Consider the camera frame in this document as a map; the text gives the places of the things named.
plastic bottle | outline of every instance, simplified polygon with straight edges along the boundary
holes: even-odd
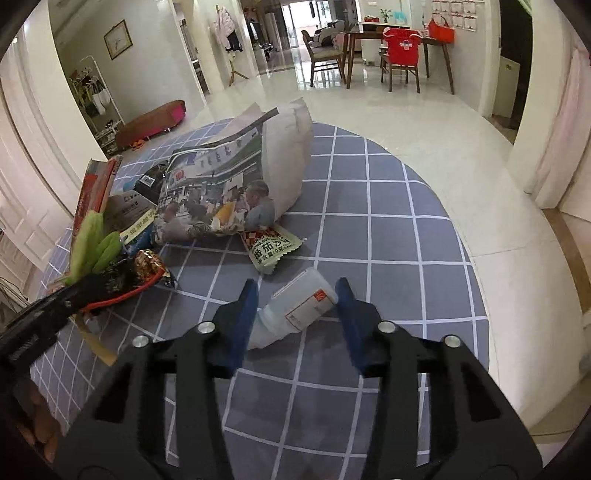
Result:
[[[290,333],[301,332],[336,303],[334,289],[318,270],[307,268],[258,311],[248,349],[265,348]]]

sofa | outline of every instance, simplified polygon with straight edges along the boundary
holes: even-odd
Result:
[[[130,147],[143,138],[170,130],[185,118],[187,108],[182,100],[166,103],[151,112],[144,113],[119,128],[115,141],[119,149]]]

table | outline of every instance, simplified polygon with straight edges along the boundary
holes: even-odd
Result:
[[[393,28],[404,28],[397,25],[393,25]],[[349,57],[349,65],[347,68],[347,90],[351,88],[351,77],[353,75],[353,58],[355,56],[355,41],[361,39],[371,39],[371,40],[381,40],[383,36],[382,32],[377,31],[369,31],[369,32],[345,32],[345,39],[343,40],[343,56],[341,62],[343,66],[345,65],[345,61],[347,56]],[[437,40],[431,37],[423,37],[423,49],[425,52],[425,67],[427,71],[427,78],[429,78],[429,45],[436,45],[440,46],[443,50],[443,57],[445,58],[445,64],[447,68],[447,77],[449,78],[449,86],[452,91],[452,95],[456,94],[455,88],[453,86],[453,75],[452,75],[452,64],[449,58],[449,51],[447,49],[447,43]],[[353,46],[350,51],[347,51],[349,44]]]
[[[449,87],[452,91],[452,95],[456,94],[456,90],[453,86],[453,75],[452,75],[452,64],[449,60],[449,52],[447,50],[447,43],[437,40],[436,38],[423,37],[423,49],[425,51],[425,68],[427,70],[427,78],[429,78],[429,45],[440,46],[443,50],[443,57],[445,58],[445,66],[447,67],[447,77],[449,78]]]
[[[127,189],[125,184],[175,149],[207,141],[226,124],[145,150],[118,173],[113,190]],[[153,287],[103,312],[101,342],[117,351],[136,335],[176,338],[200,320],[211,320],[220,304],[236,300],[247,278],[259,281],[264,306],[273,292],[316,265],[330,284],[347,277],[357,298],[369,299],[382,318],[429,339],[457,335],[488,367],[489,325],[473,267],[431,188],[380,145],[333,125],[314,124],[312,154],[301,196],[280,220],[307,240],[279,261],[273,275],[259,275],[236,238],[169,245],[161,255],[178,278],[177,288]],[[70,235],[56,248],[44,285],[67,268]],[[65,431],[108,367],[71,326],[59,337],[56,348],[37,362],[33,379]],[[233,380],[216,380],[236,480],[359,479],[378,387],[376,379],[362,380],[353,369],[333,317],[248,352]],[[425,377],[419,393],[417,455],[425,463],[430,432]],[[167,381],[166,395],[167,460],[176,464],[174,378]]]

metal bolt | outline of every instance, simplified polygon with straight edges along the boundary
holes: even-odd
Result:
[[[131,343],[136,348],[142,348],[148,345],[149,342],[150,339],[148,339],[148,337],[146,337],[145,335],[138,335],[134,338],[134,340]]]
[[[392,322],[385,320],[378,323],[378,330],[382,333],[394,333],[398,327]]]
[[[203,322],[197,325],[199,333],[212,333],[216,329],[216,324],[213,322]]]
[[[447,335],[443,342],[451,348],[458,348],[462,344],[462,341],[455,335]]]

man in newspaper photo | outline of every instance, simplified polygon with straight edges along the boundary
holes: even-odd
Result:
[[[246,232],[254,232],[275,223],[275,202],[269,198],[269,186],[264,180],[250,182],[244,196],[250,208],[244,223]]]

